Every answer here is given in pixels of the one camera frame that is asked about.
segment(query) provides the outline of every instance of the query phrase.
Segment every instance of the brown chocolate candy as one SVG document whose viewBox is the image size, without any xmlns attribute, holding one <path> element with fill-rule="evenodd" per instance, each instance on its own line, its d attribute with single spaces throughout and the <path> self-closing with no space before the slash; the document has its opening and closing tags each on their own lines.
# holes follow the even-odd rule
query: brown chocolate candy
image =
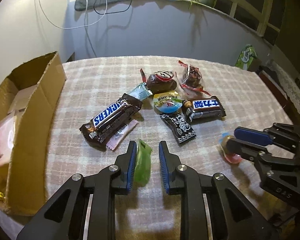
<svg viewBox="0 0 300 240">
<path fill-rule="evenodd" d="M 142 101 L 123 94 L 90 122 L 80 127 L 85 139 L 98 146 L 105 146 L 107 140 L 142 107 Z"/>
<path fill-rule="evenodd" d="M 181 82 L 189 87 L 202 88 L 202 86 L 200 85 L 201 78 L 202 75 L 199 71 L 199 68 L 188 64 L 188 66 L 185 67 L 183 71 Z"/>
<path fill-rule="evenodd" d="M 216 96 L 205 99 L 184 100 L 182 110 L 190 122 L 196 118 L 226 116 L 226 111 Z"/>
<path fill-rule="evenodd" d="M 177 82 L 173 80 L 172 71 L 159 71 L 151 74 L 147 80 L 147 87 L 153 94 L 160 94 L 170 90 L 175 90 Z"/>
</svg>

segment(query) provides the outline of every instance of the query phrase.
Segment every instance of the windowsill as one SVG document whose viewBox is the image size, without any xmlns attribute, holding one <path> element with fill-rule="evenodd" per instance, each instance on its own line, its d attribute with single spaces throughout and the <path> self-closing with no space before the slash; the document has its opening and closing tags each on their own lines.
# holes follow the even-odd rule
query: windowsill
<svg viewBox="0 0 300 240">
<path fill-rule="evenodd" d="M 111 4 L 111 3 L 117 3 L 117 2 L 122 2 L 122 1 L 127 1 L 127 0 L 107 0 L 107 3 L 108 3 L 108 4 Z M 166 0 L 166 1 L 185 1 L 185 2 L 190 3 L 190 0 Z M 93 9 L 94 2 L 95 2 L 95 0 L 88 0 L 88 9 Z M 98 4 L 96 4 L 96 8 L 99 7 L 99 6 L 103 6 L 103 5 L 105 5 L 105 4 L 106 4 L 106 3 L 105 3 L 105 0 L 100 0 L 100 2 L 99 2 Z M 198 5 L 198 6 L 203 6 L 203 7 L 207 8 L 207 9 L 209 9 L 209 10 L 212 10 L 212 11 L 214 11 L 214 12 L 216 12 L 216 13 L 219 13 L 219 14 L 221 14 L 221 15 L 227 17 L 228 19 L 230 19 L 230 20 L 232 20 L 232 21 L 234 21 L 234 22 L 240 24 L 241 26 L 243 26 L 244 28 L 246 28 L 246 29 L 247 29 L 248 31 L 250 31 L 252 34 L 258 36 L 259 38 L 263 38 L 263 36 L 261 36 L 261 35 L 260 35 L 259 33 L 257 33 L 255 30 L 251 29 L 250 27 L 248 27 L 247 25 L 243 24 L 242 22 L 240 22 L 240 21 L 238 21 L 238 20 L 236 20 L 236 19 L 230 17 L 228 14 L 226 14 L 226 13 L 224 13 L 224 12 L 222 12 L 222 11 L 219 11 L 219 10 L 217 10 L 217 9 L 211 8 L 211 7 L 207 6 L 207 5 L 204 5 L 204 4 L 202 4 L 202 3 L 199 3 L 199 2 L 194 1 L 193 4 L 192 4 L 192 6 L 196 6 L 196 5 Z M 75 1 L 74 9 L 75 9 L 76 11 L 85 11 L 85 8 L 86 8 L 86 0 L 76 0 L 76 1 Z M 265 39 L 263 39 L 263 41 L 265 42 L 265 44 L 266 44 L 269 48 L 272 48 L 272 45 L 271 45 L 269 42 L 267 42 Z"/>
</svg>

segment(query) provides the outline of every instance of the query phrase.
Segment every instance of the pink package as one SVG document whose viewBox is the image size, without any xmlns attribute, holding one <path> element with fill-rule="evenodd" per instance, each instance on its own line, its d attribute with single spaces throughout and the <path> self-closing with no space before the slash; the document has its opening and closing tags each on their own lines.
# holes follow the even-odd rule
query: pink package
<svg viewBox="0 0 300 240">
<path fill-rule="evenodd" d="M 138 121 L 132 119 L 130 123 L 124 123 L 117 132 L 107 142 L 107 147 L 111 150 L 115 150 L 124 137 L 137 125 Z"/>
<path fill-rule="evenodd" d="M 0 122 L 0 166 L 10 161 L 16 129 L 16 118 L 15 112 L 12 112 Z"/>
</svg>

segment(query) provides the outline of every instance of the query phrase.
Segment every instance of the snickers bar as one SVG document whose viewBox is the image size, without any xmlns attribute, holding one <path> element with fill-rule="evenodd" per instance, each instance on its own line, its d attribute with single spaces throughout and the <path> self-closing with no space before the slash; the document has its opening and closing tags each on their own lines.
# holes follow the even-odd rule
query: snickers bar
<svg viewBox="0 0 300 240">
<path fill-rule="evenodd" d="M 107 140 L 142 107 L 142 101 L 123 94 L 90 122 L 80 127 L 84 138 L 97 146 L 105 146 Z"/>
</svg>

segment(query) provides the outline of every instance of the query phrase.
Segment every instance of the table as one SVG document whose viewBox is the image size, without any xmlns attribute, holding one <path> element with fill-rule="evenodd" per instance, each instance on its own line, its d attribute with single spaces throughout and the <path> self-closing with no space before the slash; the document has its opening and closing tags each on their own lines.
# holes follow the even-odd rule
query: table
<svg viewBox="0 0 300 240">
<path fill-rule="evenodd" d="M 98 173 L 125 153 L 130 140 L 143 139 L 153 151 L 151 177 L 145 187 L 133 186 L 128 196 L 116 196 L 117 239 L 179 239 L 180 196 L 168 196 L 163 190 L 158 156 L 161 138 L 171 153 L 199 173 L 222 172 L 266 217 L 272 215 L 276 198 L 259 188 L 259 175 L 253 164 L 243 160 L 230 165 L 222 157 L 218 140 L 223 132 L 233 133 L 237 126 L 262 130 L 273 122 L 291 123 L 280 104 L 261 79 L 243 71 L 203 60 L 180 59 L 199 67 L 205 90 L 218 96 L 227 116 L 223 120 L 193 125 L 197 137 L 178 146 L 171 130 L 145 100 L 135 118 L 139 124 L 114 152 L 89 146 L 79 127 L 95 114 L 129 92 L 141 82 L 139 69 L 151 74 L 172 70 L 180 74 L 183 67 L 174 57 L 109 57 L 86 59 L 64 64 L 67 81 L 60 95 L 51 127 L 46 167 L 46 189 L 51 197 L 74 173 L 84 176 Z M 276 156 L 292 154 L 270 146 Z"/>
</svg>

